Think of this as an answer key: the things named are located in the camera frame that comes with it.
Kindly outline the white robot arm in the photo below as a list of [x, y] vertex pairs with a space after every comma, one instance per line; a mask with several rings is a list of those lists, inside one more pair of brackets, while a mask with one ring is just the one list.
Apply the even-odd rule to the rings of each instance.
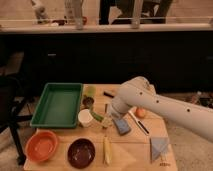
[[107, 106], [113, 118], [123, 118], [132, 107], [142, 107], [213, 142], [213, 109], [153, 93], [142, 76], [122, 83]]

